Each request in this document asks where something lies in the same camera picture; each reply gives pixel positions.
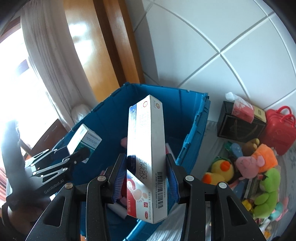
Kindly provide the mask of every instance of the red toy suitcase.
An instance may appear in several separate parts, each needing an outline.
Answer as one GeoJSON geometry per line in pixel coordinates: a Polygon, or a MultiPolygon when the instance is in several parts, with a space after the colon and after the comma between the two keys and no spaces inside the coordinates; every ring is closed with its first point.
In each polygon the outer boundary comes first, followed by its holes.
{"type": "Polygon", "coordinates": [[[296,118],[290,107],[283,106],[278,110],[268,110],[266,120],[267,125],[259,137],[260,142],[274,147],[279,155],[285,154],[296,140],[296,118]],[[289,114],[282,114],[283,109],[288,109],[289,114]]]}

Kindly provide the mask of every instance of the pink pig plush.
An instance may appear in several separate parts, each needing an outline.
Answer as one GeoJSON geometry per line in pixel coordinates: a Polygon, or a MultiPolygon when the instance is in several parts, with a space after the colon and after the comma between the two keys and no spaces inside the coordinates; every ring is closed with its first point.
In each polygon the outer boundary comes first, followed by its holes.
{"type": "Polygon", "coordinates": [[[242,156],[235,161],[235,166],[242,174],[239,180],[245,178],[250,179],[257,176],[259,167],[264,166],[265,160],[262,156],[258,156],[257,160],[252,156],[242,156]]]}

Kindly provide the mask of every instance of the orange plush toy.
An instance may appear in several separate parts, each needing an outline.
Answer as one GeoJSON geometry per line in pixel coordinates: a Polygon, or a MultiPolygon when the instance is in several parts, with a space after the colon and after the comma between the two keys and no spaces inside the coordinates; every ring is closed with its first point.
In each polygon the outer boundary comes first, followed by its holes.
{"type": "Polygon", "coordinates": [[[274,155],[274,152],[272,149],[270,149],[267,145],[261,144],[258,149],[252,154],[252,157],[254,157],[256,160],[259,156],[262,156],[264,158],[265,164],[264,166],[259,168],[258,173],[263,173],[268,171],[269,169],[275,167],[278,165],[276,156],[274,155]]]}

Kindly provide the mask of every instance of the brown plush toy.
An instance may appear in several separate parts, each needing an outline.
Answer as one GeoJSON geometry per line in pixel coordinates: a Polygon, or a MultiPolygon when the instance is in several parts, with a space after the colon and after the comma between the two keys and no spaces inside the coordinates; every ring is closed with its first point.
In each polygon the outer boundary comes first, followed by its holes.
{"type": "Polygon", "coordinates": [[[258,148],[260,141],[258,138],[248,141],[242,146],[244,156],[251,156],[258,148]]]}

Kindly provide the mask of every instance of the black wristband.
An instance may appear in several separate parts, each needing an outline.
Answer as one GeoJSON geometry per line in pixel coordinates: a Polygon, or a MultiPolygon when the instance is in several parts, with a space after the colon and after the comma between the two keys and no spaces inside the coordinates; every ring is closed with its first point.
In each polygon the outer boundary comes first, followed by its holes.
{"type": "Polygon", "coordinates": [[[8,217],[8,205],[2,206],[2,222],[0,222],[0,236],[3,241],[25,241],[26,236],[17,231],[10,223],[8,217]]]}

